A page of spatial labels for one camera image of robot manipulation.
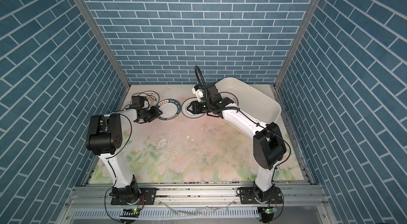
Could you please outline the green rim plate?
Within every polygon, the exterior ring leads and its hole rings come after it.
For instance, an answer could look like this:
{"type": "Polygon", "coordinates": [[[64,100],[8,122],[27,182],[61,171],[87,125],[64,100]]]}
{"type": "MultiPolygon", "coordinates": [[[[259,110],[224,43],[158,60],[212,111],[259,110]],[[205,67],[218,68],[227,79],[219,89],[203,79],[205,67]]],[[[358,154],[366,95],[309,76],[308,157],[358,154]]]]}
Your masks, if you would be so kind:
{"type": "Polygon", "coordinates": [[[158,119],[163,121],[168,121],[176,118],[181,112],[181,105],[175,99],[164,99],[160,101],[157,106],[163,112],[160,114],[158,119]]]}

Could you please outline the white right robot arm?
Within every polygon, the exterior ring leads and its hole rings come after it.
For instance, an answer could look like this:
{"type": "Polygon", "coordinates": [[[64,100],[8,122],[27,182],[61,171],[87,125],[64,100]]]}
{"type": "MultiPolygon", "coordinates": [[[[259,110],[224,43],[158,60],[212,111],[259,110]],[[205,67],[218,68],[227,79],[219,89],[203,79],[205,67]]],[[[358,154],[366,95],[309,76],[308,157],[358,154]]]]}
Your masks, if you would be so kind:
{"type": "Polygon", "coordinates": [[[246,114],[231,99],[223,98],[214,84],[205,86],[197,84],[192,88],[196,100],[186,107],[194,115],[206,114],[232,123],[253,141],[253,156],[259,165],[255,188],[267,192],[274,186],[277,167],[284,160],[288,143],[283,139],[279,126],[261,122],[246,114]]]}

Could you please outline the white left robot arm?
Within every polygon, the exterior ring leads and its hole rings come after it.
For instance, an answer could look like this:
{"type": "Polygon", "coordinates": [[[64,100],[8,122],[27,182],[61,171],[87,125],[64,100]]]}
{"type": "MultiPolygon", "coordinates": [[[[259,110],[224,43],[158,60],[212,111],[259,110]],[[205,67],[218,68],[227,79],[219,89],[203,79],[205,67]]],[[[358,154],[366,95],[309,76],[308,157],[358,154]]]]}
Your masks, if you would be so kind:
{"type": "Polygon", "coordinates": [[[113,180],[114,195],[139,195],[135,176],[130,173],[121,154],[128,143],[123,143],[124,132],[130,129],[130,134],[133,134],[136,124],[149,123],[161,115],[162,111],[153,106],[122,109],[90,118],[85,146],[106,166],[113,180]]]}

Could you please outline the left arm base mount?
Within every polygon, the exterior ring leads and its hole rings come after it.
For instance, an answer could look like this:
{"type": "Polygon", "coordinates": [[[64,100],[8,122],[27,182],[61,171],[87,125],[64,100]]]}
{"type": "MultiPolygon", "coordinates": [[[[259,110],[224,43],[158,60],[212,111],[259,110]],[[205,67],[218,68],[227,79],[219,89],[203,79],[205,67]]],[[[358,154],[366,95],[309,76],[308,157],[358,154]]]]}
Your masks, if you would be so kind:
{"type": "Polygon", "coordinates": [[[113,206],[145,206],[154,204],[156,193],[157,188],[140,189],[136,182],[132,182],[123,188],[115,185],[109,195],[113,206]]]}

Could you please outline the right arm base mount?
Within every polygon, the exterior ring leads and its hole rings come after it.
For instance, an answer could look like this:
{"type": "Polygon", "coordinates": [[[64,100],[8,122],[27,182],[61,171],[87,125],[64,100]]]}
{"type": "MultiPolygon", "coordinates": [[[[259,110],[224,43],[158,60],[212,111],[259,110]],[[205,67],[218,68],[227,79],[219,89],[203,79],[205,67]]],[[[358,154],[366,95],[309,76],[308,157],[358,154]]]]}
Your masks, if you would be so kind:
{"type": "Polygon", "coordinates": [[[242,204],[282,204],[284,202],[283,193],[275,184],[264,192],[254,183],[252,187],[239,187],[236,194],[242,204]]]}

